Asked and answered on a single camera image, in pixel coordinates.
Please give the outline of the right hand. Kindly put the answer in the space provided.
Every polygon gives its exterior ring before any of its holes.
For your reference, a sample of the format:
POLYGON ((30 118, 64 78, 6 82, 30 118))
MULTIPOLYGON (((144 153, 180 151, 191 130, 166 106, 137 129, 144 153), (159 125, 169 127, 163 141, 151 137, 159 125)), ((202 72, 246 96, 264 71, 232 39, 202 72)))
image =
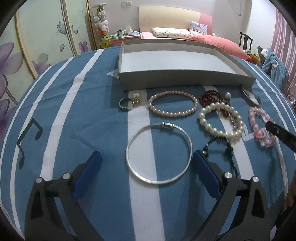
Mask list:
POLYGON ((295 203, 296 197, 296 173, 294 172, 291 184, 288 189, 287 197, 285 199, 285 203, 283 209, 286 210, 288 207, 292 207, 295 203))

